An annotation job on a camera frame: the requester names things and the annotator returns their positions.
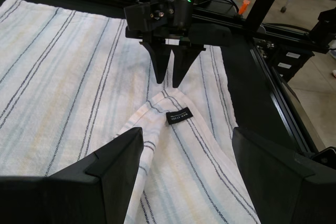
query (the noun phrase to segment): floor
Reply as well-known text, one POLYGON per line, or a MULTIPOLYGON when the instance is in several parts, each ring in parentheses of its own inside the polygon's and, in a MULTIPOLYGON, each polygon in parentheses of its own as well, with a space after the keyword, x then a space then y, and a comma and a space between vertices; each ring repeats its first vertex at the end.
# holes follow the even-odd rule
MULTIPOLYGON (((331 0, 291 0, 283 14, 280 9, 286 1, 276 0, 264 22, 311 29, 317 23, 320 12, 335 8, 335 2, 331 0)), ((336 60, 330 54, 315 53, 289 81, 326 147, 336 147, 336 78, 331 74, 334 69, 336 60)))

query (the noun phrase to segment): white towel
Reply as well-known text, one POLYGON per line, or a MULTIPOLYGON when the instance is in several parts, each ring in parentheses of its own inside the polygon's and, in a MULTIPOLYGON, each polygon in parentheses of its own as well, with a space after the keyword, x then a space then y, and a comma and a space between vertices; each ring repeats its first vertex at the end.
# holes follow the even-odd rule
POLYGON ((235 165, 220 48, 201 52, 179 91, 169 88, 173 54, 157 84, 148 52, 125 38, 126 25, 21 0, 0 7, 0 174, 51 175, 139 118, 144 141, 155 146, 145 143, 153 148, 141 156, 147 176, 140 168, 126 222, 258 222, 235 165), (179 110, 174 101, 194 117, 168 126, 159 111, 179 110))

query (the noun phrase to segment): orange object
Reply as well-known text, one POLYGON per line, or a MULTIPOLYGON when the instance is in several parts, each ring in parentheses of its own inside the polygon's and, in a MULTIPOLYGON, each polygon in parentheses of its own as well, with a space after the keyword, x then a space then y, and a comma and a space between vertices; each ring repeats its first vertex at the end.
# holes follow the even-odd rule
POLYGON ((240 9, 239 9, 239 13, 238 13, 238 14, 242 15, 242 14, 246 11, 247 6, 248 6, 249 4, 250 4, 250 1, 249 1, 249 0, 244 0, 244 1, 243 1, 243 5, 240 7, 240 9))

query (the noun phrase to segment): cable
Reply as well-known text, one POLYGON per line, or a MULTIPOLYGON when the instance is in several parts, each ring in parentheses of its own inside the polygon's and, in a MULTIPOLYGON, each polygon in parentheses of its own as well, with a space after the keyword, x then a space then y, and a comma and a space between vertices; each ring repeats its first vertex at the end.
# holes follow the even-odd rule
POLYGON ((236 2, 234 2, 233 0, 230 0, 230 1, 231 1, 232 5, 236 8, 237 13, 239 13, 239 7, 236 4, 236 2))
POLYGON ((300 26, 294 26, 294 25, 289 25, 289 24, 281 24, 281 23, 266 23, 267 25, 272 25, 272 26, 283 26, 283 27, 289 27, 289 28, 293 28, 296 30, 301 30, 301 31, 306 31, 306 32, 310 32, 309 29, 300 27, 300 26))
MULTIPOLYGON (((202 4, 207 3, 207 2, 210 2, 210 1, 212 1, 212 0, 206 0, 206 1, 204 1, 204 2, 201 2, 201 3, 197 4, 197 5, 202 5, 202 4)), ((221 0, 221 1, 225 1, 225 2, 227 2, 227 3, 231 4, 231 5, 233 5, 233 4, 232 4, 230 1, 228 1, 228 0, 221 0)))

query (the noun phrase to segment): black label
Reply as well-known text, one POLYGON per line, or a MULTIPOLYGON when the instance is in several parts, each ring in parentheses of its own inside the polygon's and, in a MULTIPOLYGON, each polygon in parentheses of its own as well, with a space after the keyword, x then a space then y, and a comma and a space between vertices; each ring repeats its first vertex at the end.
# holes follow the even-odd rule
POLYGON ((175 112, 167 112, 166 113, 168 124, 173 124, 173 123, 179 123, 182 122, 188 118, 192 118, 193 115, 190 112, 190 109, 188 107, 180 110, 180 111, 175 111, 175 112))

